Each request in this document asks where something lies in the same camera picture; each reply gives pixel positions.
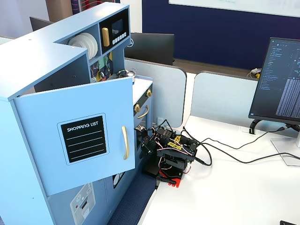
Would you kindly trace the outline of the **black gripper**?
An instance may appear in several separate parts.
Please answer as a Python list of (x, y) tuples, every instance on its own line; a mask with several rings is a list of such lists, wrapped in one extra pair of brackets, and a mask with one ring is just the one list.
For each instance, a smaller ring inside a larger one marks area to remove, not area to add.
[(140, 159), (157, 149), (154, 137), (150, 137), (147, 130), (137, 131), (137, 140), (144, 141), (141, 147)]

